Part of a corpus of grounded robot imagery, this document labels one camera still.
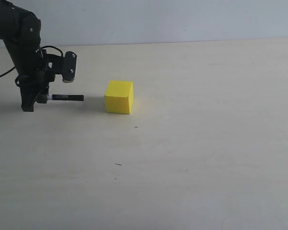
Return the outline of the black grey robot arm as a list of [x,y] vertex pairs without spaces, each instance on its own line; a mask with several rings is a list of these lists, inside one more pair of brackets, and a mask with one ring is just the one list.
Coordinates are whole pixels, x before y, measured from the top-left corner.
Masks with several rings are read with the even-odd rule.
[[15,84],[20,89],[24,112],[33,112],[38,97],[49,87],[48,62],[40,46],[40,31],[41,21],[33,12],[0,0],[0,40],[18,73]]

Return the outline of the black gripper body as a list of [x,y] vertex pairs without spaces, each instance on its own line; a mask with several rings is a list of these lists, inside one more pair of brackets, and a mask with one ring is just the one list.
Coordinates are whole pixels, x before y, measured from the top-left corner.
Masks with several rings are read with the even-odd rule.
[[31,55],[25,56],[21,67],[17,71],[16,85],[21,88],[38,91],[42,95],[49,95],[49,85],[55,80],[55,74],[49,66],[49,54],[46,49],[38,49]]

